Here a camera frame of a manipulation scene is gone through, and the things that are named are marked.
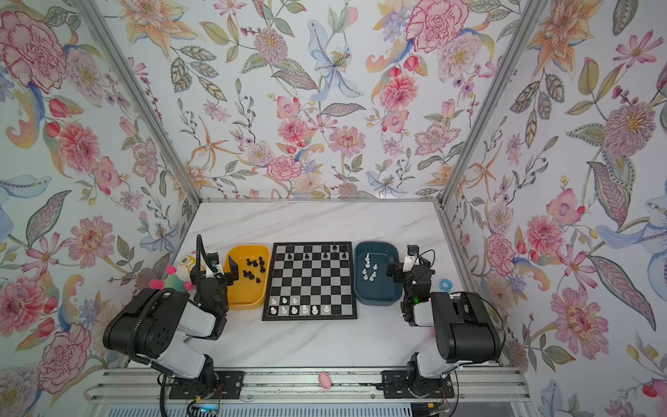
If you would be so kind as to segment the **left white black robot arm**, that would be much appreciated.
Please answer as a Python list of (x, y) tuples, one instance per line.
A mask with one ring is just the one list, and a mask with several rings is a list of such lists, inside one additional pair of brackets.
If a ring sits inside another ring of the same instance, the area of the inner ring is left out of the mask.
[(195, 295), (173, 288), (142, 290), (106, 327), (104, 347), (159, 371), (192, 394), (215, 392), (222, 382), (213, 359), (189, 347), (176, 333), (194, 339), (220, 338), (229, 312), (228, 286), (239, 279), (236, 262), (230, 267), (223, 273), (219, 255), (208, 253), (198, 236), (196, 263), (190, 271)]

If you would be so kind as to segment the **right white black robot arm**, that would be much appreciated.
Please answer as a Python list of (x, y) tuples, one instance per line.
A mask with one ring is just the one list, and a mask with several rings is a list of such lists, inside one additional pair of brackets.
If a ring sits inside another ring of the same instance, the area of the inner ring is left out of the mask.
[(420, 256), (391, 262), (387, 275), (403, 288), (404, 321), (430, 328), (435, 337), (432, 347), (412, 354), (406, 375), (394, 384), (399, 391), (425, 398), (458, 368), (500, 359), (504, 342), (479, 294), (433, 292), (434, 270)]

